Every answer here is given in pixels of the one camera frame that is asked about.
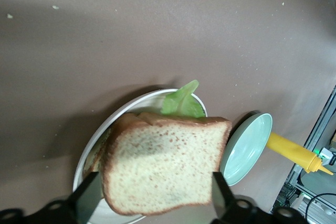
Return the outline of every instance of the yellow squeeze bottle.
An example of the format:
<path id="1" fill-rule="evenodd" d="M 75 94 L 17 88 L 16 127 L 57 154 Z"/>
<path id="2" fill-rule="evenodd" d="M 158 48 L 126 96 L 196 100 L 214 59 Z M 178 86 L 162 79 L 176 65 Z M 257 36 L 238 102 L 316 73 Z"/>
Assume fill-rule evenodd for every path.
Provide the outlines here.
<path id="1" fill-rule="evenodd" d="M 311 152 L 274 132 L 271 132 L 266 146 L 300 165 L 307 173 L 322 170 L 325 173 L 333 175 L 331 171 L 322 166 L 322 159 L 320 159 L 314 152 Z"/>

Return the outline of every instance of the green lettuce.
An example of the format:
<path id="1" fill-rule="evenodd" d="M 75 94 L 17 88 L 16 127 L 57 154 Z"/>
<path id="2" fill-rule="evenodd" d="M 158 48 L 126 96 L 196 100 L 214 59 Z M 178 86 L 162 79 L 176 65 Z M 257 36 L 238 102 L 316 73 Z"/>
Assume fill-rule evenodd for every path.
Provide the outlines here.
<path id="1" fill-rule="evenodd" d="M 192 96 L 198 84 L 197 80 L 193 80 L 179 90 L 166 95 L 161 108 L 161 114 L 191 116 L 193 118 L 204 117 L 205 113 L 202 106 Z"/>

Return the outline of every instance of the yellow bottle tip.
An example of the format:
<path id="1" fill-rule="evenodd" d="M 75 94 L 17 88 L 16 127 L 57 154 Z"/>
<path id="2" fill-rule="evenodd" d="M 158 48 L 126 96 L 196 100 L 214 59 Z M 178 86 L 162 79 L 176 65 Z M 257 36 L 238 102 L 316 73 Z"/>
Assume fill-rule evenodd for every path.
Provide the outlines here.
<path id="1" fill-rule="evenodd" d="M 328 169 L 326 169 L 324 166 L 320 166 L 319 170 L 325 172 L 325 173 L 328 173 L 330 175 L 334 175 L 334 173 L 332 173 L 331 171 L 329 171 Z"/>

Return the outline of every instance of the teal dish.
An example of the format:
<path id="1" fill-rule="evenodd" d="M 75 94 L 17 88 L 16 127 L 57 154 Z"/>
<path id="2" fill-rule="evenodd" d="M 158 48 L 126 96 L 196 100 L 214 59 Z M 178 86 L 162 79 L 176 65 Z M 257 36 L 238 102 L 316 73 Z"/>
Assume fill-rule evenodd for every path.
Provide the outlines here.
<path id="1" fill-rule="evenodd" d="M 238 183 L 252 169 L 263 152 L 272 129 L 272 116 L 259 113 L 249 117 L 229 139 L 220 171 L 229 186 Z"/>

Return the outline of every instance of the wire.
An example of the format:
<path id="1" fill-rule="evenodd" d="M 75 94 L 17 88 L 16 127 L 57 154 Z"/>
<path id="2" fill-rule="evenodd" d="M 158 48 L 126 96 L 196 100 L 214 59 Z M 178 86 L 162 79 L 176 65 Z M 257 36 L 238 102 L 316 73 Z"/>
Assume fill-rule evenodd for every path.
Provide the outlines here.
<path id="1" fill-rule="evenodd" d="M 306 214 L 305 214 L 305 219 L 308 220 L 308 208 L 310 207 L 310 205 L 313 203 L 313 201 L 318 198 L 318 197 L 321 197 L 321 196 L 324 196 L 324 195 L 332 195 L 332 196 L 336 196 L 336 194 L 333 194 L 333 193 L 324 193 L 324 194 L 317 194 L 316 196 L 312 197 L 311 200 L 308 202 L 307 204 L 307 208 L 306 208 Z"/>

